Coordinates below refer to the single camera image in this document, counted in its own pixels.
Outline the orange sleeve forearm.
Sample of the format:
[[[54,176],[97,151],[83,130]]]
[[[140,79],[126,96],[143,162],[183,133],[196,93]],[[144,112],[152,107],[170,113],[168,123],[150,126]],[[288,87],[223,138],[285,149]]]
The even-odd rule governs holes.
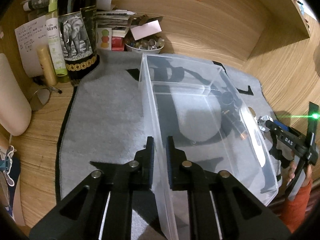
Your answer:
[[[291,233],[294,233],[304,222],[306,208],[310,198],[312,179],[301,187],[293,201],[285,200],[280,220],[287,226]]]

